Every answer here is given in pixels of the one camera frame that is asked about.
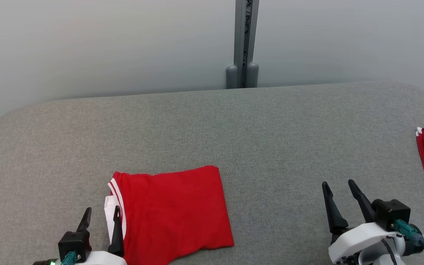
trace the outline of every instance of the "teal connector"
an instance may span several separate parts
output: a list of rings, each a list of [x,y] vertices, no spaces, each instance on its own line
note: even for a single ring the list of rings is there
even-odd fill
[[[402,220],[395,221],[394,229],[406,236],[409,240],[413,241],[416,245],[421,245],[421,242],[424,242],[424,238],[418,231],[413,228],[411,225]]]
[[[74,265],[76,263],[76,253],[73,251],[68,252],[61,265]]]

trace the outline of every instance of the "white stripe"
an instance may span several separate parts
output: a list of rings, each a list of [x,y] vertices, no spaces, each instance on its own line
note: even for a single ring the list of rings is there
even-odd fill
[[[104,213],[106,214],[107,231],[109,231],[109,243],[112,244],[112,234],[114,232],[113,216],[116,211],[116,206],[119,206],[119,201],[116,195],[107,196],[104,201]]]
[[[112,186],[109,185],[109,187],[111,188],[111,191],[112,191],[112,195],[117,194],[117,196],[119,197],[119,204],[120,204],[121,209],[122,209],[122,233],[123,233],[123,238],[125,238],[125,233],[127,232],[127,218],[125,217],[125,207],[124,207],[124,204],[123,204],[121,190],[119,189],[119,186],[117,186],[117,182],[114,178],[112,178],[110,183],[112,183]]]

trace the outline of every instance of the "gray fabric surface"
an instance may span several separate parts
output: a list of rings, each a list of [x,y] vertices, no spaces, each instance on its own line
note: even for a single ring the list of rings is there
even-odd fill
[[[91,245],[106,250],[104,197],[114,171],[215,165],[235,247],[193,264],[330,264],[321,183],[351,226],[347,186],[396,198],[424,232],[424,172],[415,128],[424,92],[405,84],[328,84],[70,99],[0,118],[0,264],[57,257],[57,242],[93,208]],[[424,254],[404,258],[424,264]]]

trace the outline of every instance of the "white wall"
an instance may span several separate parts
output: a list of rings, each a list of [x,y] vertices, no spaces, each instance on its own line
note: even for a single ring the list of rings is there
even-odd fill
[[[393,80],[424,89],[424,0],[260,0],[258,86]]]
[[[0,0],[0,116],[38,100],[225,88],[234,1]]]

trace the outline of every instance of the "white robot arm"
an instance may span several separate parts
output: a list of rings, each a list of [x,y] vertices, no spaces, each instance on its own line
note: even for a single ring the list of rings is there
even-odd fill
[[[84,212],[76,232],[66,232],[59,242],[60,258],[36,261],[33,265],[127,265],[123,259],[123,233],[120,218],[120,207],[114,211],[114,229],[111,245],[107,251],[91,251],[89,244],[89,222],[91,220],[91,207]]]
[[[355,228],[348,228],[348,222],[333,201],[328,183],[322,184],[332,233],[328,254],[334,264],[405,265],[402,256],[423,252],[423,234],[417,226],[408,224],[409,207],[396,199],[376,199],[370,203],[353,180],[349,180],[348,185],[365,219],[365,223]]]

